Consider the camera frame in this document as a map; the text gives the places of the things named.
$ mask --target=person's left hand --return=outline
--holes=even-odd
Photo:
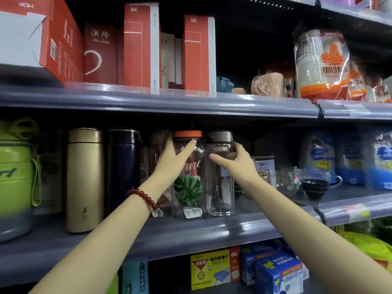
[[[189,141],[187,146],[177,155],[174,150],[173,137],[169,135],[166,141],[164,152],[159,157],[158,163],[155,167],[153,175],[159,177],[160,182],[165,185],[167,189],[178,178],[185,162],[190,154],[194,151],[196,140]]]

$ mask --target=green bottle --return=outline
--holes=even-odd
[[[27,233],[31,206],[41,202],[33,197],[40,180],[39,156],[29,142],[37,133],[38,125],[30,118],[0,120],[0,242]]]

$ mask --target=yellow box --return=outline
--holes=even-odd
[[[192,290],[239,281],[239,247],[192,255],[190,275]]]

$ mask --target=green strap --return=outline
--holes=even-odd
[[[32,190],[31,190],[31,204],[34,207],[37,207],[38,205],[41,204],[42,201],[42,178],[41,178],[41,161],[40,161],[40,155],[33,155],[31,157],[31,160],[35,166],[35,175],[34,175],[34,180],[32,182]],[[34,189],[35,189],[35,182],[38,177],[38,193],[40,195],[40,200],[36,201],[34,198]]]

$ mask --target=person's right hand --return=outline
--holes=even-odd
[[[225,159],[217,154],[210,154],[209,157],[213,162],[226,168],[230,176],[243,188],[247,182],[260,177],[248,152],[241,144],[234,142],[234,145],[237,150],[237,158],[234,161]]]

